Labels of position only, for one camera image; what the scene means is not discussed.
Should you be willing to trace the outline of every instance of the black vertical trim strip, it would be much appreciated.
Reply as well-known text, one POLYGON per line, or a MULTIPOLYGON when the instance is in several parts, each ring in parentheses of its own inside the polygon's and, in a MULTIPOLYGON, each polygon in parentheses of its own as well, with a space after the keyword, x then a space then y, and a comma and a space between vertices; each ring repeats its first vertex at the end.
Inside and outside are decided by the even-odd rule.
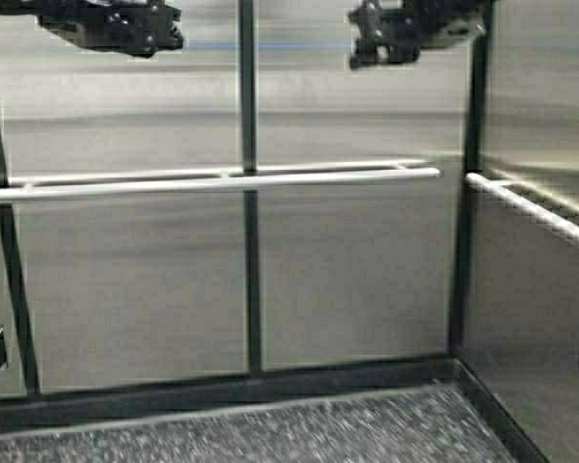
POLYGON ((244 194, 246 235, 246 290, 249 342, 249 372, 262 372, 262 301, 260 298, 260 227, 258 193, 244 194))
MULTIPOLYGON (((0 188, 8 187, 9 173, 0 130, 0 188)), ((40 392, 37 356, 32 341, 32 324, 11 205, 0 205, 0 238, 26 391, 28 395, 37 395, 40 392)))
POLYGON ((240 100, 242 102, 242 164, 247 174, 258 170, 256 109, 255 0, 240 4, 240 100))
MULTIPOLYGON (((242 167, 247 176, 258 171, 256 105, 255 0, 239 0, 240 100, 242 105, 242 167)), ((260 298, 260 227, 258 193, 244 193, 246 305, 249 373, 262 372, 262 301, 260 298)))
POLYGON ((476 193, 465 181, 465 176, 481 171, 486 83, 489 51, 493 30, 493 2, 489 0, 484 12, 485 34, 475 40, 472 49, 472 76, 470 101, 464 140, 464 162, 461 174, 461 197, 456 221, 456 260, 453 275, 449 316, 449 353, 456 354, 463 343, 467 297, 470 290, 472 265, 472 236, 476 213, 476 193))

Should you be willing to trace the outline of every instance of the speckled carpet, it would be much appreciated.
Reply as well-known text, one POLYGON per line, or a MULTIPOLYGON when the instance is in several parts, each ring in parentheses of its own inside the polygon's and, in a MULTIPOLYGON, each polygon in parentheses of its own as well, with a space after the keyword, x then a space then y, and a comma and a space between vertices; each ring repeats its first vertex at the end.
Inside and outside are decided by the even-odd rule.
POLYGON ((0 438, 0 463, 513 463, 454 386, 0 438))

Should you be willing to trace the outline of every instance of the black baseboard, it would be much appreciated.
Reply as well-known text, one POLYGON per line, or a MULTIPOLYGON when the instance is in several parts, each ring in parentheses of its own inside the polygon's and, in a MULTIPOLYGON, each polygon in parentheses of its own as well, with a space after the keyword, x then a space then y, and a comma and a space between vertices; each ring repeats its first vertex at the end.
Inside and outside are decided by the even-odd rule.
POLYGON ((547 461, 477 377, 443 355, 0 400, 0 434, 437 383, 457 384, 520 463, 547 461))
POLYGON ((519 463, 549 462, 485 384, 461 362, 458 364, 455 382, 465 398, 519 463))

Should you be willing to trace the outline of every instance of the black metal frame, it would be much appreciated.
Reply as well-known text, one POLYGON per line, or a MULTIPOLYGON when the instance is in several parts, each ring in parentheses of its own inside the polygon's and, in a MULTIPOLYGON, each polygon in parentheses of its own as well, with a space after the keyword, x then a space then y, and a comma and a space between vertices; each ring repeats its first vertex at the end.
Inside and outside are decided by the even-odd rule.
MULTIPOLYGON (((257 174, 256 37, 254 0, 239 1, 242 165, 245 175, 257 174)), ((491 24, 491 10, 487 13, 491 24)), ((464 173, 480 170, 489 35, 474 46, 472 92, 466 126, 464 173)), ((8 187, 8 172, 0 131, 0 187, 8 187)), ((151 415, 207 410, 279 400, 330 396, 365 390, 455 384, 474 404, 513 456, 524 463, 546 458, 515 424, 498 400, 455 357, 462 341, 465 296, 471 263, 474 213, 470 190, 463 188, 457 230, 457 262, 450 313, 449 352, 390 362, 368 362, 281 372, 263 371, 261 272, 257 192, 244 194, 248 373, 211 379, 138 385, 94 392, 41 395, 30 315, 25 296, 13 209, 0 207, 0 231, 9 275, 14 321, 28 395, 0 399, 0 434, 40 427, 142 418, 151 415)))
POLYGON ((484 9, 483 36, 477 38, 472 50, 470 99, 465 125, 464 161, 461 172, 460 200, 456 219, 456 261, 449 315, 449 352, 456 355, 463 344, 467 298, 471 284, 472 239, 476 216, 477 193, 465 177, 482 171, 481 148, 483 119, 486 105, 489 52, 493 31, 493 1, 484 9))

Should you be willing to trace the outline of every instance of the handrail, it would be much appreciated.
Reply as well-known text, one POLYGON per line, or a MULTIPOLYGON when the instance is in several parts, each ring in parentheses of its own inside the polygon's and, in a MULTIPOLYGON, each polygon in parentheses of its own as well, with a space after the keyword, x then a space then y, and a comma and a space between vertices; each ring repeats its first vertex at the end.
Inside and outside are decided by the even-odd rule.
POLYGON ((578 225, 573 224, 564 217, 561 217, 560 215, 555 214, 554 212, 551 212, 520 195, 517 195, 510 191, 501 182, 489 180, 479 174, 468 174, 466 179, 468 183, 477 190, 488 193, 507 205, 528 214, 549 230, 558 233, 579 246, 578 225))
POLYGON ((295 170, 295 174, 267 174, 262 171, 262 175, 252 177, 238 177, 238 174, 220 171, 216 177, 204 178, 109 181, 48 186, 25 184, 20 187, 0 189, 0 204, 95 199, 151 193, 260 191, 278 186, 369 183, 440 176, 440 171, 433 167, 411 168, 399 163, 395 164, 394 161, 391 161, 385 168, 376 168, 368 164, 362 170, 358 170, 356 164, 353 167, 354 170, 351 171, 340 169, 321 172, 319 168, 313 169, 312 167, 315 172, 309 172, 309 166, 302 166, 303 171, 295 170))
MULTIPOLYGON (((262 175, 304 174, 326 171, 363 171, 376 169, 409 169, 427 164, 423 159, 391 159, 375 161, 318 162, 309 164, 263 165, 258 167, 262 175)), ((155 171, 127 171, 97 174, 55 174, 44 176, 11 176, 10 186, 55 186, 111 183, 119 181, 187 180, 197 178, 242 177, 243 171, 237 166, 172 169, 155 171)))

